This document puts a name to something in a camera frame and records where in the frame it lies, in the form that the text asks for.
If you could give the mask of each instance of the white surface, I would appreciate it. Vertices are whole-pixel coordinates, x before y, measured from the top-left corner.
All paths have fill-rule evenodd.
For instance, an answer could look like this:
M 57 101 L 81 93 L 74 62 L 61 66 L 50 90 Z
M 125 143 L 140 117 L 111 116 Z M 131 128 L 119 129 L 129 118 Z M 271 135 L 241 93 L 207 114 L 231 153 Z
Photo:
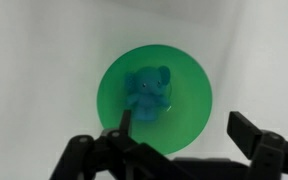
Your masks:
M 231 110 L 288 139 L 288 1 L 0 0 L 0 180 L 48 179 L 70 137 L 97 137 L 105 70 L 155 43 L 195 57 L 213 87 L 207 127 L 170 158 L 248 163 Z

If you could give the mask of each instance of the plastic figurine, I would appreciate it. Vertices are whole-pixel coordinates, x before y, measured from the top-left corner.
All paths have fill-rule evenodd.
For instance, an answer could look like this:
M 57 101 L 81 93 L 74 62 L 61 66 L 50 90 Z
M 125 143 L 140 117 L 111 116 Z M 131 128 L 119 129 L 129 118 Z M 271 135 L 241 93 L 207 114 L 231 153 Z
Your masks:
M 166 66 L 144 67 L 126 75 L 126 104 L 134 107 L 133 118 L 154 121 L 157 119 L 158 107 L 170 106 L 170 101 L 164 96 L 170 78 L 171 73 Z

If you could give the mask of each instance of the elephant ear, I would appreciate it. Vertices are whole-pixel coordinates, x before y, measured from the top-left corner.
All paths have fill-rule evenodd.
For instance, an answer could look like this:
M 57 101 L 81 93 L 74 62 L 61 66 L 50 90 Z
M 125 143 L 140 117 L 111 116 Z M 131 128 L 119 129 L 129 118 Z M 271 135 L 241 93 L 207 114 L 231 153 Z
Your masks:
M 162 77 L 162 84 L 164 85 L 168 85 L 168 83 L 170 82 L 171 79 L 171 71 L 168 67 L 166 66 L 161 66 L 158 68 L 158 70 L 161 73 L 161 77 Z
M 135 91 L 135 74 L 127 73 L 125 75 L 125 89 L 128 93 Z

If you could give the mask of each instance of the green disc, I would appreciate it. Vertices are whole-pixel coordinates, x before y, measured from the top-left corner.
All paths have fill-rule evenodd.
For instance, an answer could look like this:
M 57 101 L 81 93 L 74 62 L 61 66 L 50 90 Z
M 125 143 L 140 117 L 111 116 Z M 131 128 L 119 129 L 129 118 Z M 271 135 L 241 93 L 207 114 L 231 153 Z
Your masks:
M 166 96 L 171 107 L 160 110 L 156 121 L 132 121 L 132 138 L 162 154 L 190 144 L 204 129 L 212 108 L 212 90 L 203 68 L 191 56 L 165 45 L 136 48 L 118 58 L 105 73 L 97 95 L 104 128 L 116 128 L 126 108 L 124 79 L 127 72 L 145 66 L 167 66 L 171 81 Z

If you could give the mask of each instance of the toy elephant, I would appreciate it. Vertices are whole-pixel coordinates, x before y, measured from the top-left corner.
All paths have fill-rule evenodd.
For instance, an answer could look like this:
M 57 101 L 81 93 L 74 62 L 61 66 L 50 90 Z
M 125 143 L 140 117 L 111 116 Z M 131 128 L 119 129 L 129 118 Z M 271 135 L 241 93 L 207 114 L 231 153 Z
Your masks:
M 157 119 L 158 107 L 169 107 L 170 102 L 164 96 L 170 82 L 171 73 L 168 67 L 143 67 L 136 73 L 125 77 L 127 106 L 133 106 L 133 118 L 144 121 Z

